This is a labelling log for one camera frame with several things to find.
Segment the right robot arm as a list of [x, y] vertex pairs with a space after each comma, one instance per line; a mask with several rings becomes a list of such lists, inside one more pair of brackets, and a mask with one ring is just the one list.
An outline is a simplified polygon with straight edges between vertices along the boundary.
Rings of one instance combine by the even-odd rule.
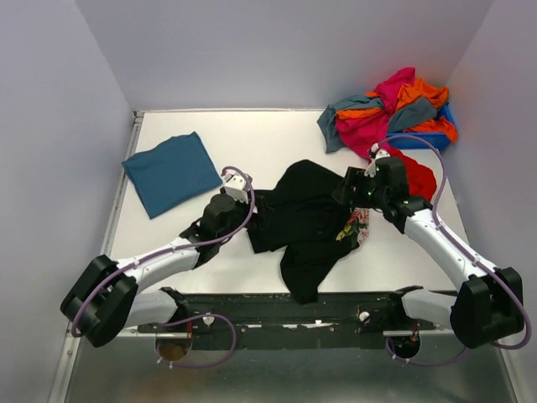
[[454, 296], [413, 287], [400, 291], [399, 301], [386, 308], [392, 327], [403, 329], [415, 319], [425, 320], [451, 329], [467, 348], [530, 332], [519, 273], [484, 259], [440, 220], [430, 202], [411, 195], [401, 159], [383, 156], [367, 169], [348, 168], [332, 195], [346, 207], [379, 210], [455, 286]]

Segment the black t shirt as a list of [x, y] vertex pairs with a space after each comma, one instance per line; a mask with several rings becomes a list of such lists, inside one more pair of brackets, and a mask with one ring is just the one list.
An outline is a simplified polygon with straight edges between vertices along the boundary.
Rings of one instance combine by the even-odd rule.
[[247, 225], [256, 254], [284, 249], [280, 274], [294, 299], [311, 303], [339, 259], [358, 249], [369, 235], [368, 209], [336, 202], [338, 174], [310, 160], [292, 164], [272, 190], [256, 190]]

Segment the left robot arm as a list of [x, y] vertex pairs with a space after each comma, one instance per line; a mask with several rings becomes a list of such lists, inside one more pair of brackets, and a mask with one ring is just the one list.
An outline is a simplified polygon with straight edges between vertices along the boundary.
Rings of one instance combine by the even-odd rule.
[[158, 321], [169, 332], [180, 330], [186, 312], [175, 304], [173, 294], [159, 292], [154, 300], [161, 307], [150, 312], [142, 307], [142, 291], [207, 264], [248, 225], [255, 208], [254, 192], [241, 201], [223, 191], [211, 198], [200, 218], [165, 246], [127, 259], [113, 260], [105, 254], [92, 259], [60, 304], [71, 323], [71, 335], [86, 338], [98, 348], [129, 326]]

